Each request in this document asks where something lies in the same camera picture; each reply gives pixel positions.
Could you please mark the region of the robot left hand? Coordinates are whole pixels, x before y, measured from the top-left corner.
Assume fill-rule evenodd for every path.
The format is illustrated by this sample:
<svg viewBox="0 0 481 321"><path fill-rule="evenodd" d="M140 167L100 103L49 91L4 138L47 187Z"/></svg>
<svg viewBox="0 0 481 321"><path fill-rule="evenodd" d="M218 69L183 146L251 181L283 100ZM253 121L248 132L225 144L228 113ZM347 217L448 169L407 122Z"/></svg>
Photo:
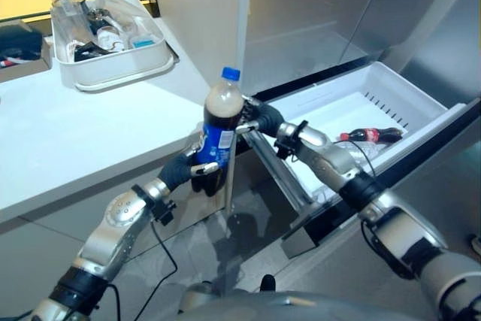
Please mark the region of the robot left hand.
<svg viewBox="0 0 481 321"><path fill-rule="evenodd" d="M180 185L191 181L192 189L200 192L211 174L216 174L220 166L215 161L202 162L197 154L201 150L201 139L193 141L184 150L174 156L162 168L158 178L174 191Z"/></svg>

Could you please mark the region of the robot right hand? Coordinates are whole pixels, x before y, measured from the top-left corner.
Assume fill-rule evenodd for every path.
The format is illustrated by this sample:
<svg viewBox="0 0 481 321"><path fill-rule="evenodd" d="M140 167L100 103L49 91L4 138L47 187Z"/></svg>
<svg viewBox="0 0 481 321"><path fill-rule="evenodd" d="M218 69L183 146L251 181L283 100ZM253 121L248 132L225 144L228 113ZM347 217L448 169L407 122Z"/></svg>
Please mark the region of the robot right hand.
<svg viewBox="0 0 481 321"><path fill-rule="evenodd" d="M281 124L284 122L282 114L276 108L256 98L244 95L243 100L244 106L235 132L243 134L257 130L275 138Z"/></svg>

